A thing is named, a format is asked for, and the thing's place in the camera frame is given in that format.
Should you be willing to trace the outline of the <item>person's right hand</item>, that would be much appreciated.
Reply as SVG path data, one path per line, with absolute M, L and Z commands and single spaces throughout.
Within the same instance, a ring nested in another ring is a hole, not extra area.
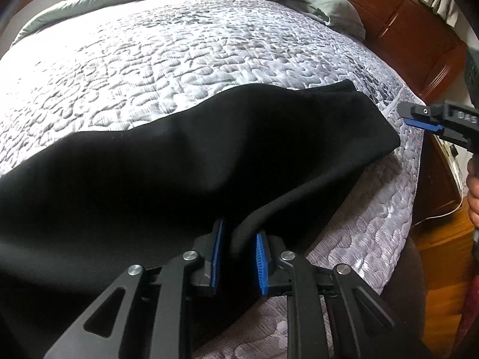
M 467 201 L 469 205 L 469 218 L 476 228 L 479 227 L 479 178 L 478 154 L 472 156 L 468 163 L 468 177 L 466 180 Z

